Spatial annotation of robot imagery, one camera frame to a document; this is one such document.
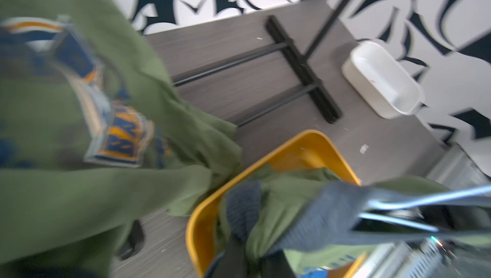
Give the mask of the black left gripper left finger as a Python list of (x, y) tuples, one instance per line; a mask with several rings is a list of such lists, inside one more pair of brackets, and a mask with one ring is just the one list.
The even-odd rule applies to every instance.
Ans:
[(236, 235), (231, 235), (228, 247), (210, 264), (205, 278), (246, 278), (249, 266), (244, 243)]

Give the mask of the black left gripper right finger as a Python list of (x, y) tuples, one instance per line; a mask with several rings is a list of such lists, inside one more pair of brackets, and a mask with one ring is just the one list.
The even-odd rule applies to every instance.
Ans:
[(259, 266), (261, 278), (296, 278), (283, 251), (263, 257)]

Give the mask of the blue tank top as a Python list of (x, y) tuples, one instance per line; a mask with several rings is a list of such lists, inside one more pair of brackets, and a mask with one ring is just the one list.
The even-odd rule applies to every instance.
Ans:
[(302, 275), (299, 278), (328, 278), (329, 269), (313, 269)]

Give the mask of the green tank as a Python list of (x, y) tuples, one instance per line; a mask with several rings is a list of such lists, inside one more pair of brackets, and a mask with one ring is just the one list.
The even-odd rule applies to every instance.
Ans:
[(236, 235), (245, 245), (248, 277), (261, 277), (260, 260), (278, 251), (285, 253), (297, 277), (321, 267), (341, 268), (381, 244), (416, 244), (435, 237), (473, 251), (490, 249), (490, 208), (429, 206), (389, 213), (426, 219), (442, 228), (442, 233), (359, 218), (368, 200), (382, 196), (380, 191), (420, 196), (451, 190), (422, 177), (357, 186), (327, 168), (278, 173), (266, 166), (222, 197), (216, 257), (228, 247), (230, 236)]
[(234, 133), (112, 0), (1, 0), (1, 276), (108, 277), (138, 219), (237, 174)]

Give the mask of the blue wire hanger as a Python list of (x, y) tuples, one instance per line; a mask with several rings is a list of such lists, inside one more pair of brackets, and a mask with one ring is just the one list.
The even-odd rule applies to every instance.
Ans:
[(439, 192), (420, 196), (406, 194), (392, 194), (380, 191), (379, 198), (367, 201), (359, 218), (370, 221), (396, 224), (428, 233), (442, 233), (444, 230), (434, 224), (427, 223), (426, 219), (416, 221), (390, 215), (390, 212), (400, 210), (418, 210), (429, 206), (466, 206), (490, 208), (490, 185), (477, 186), (456, 191)]

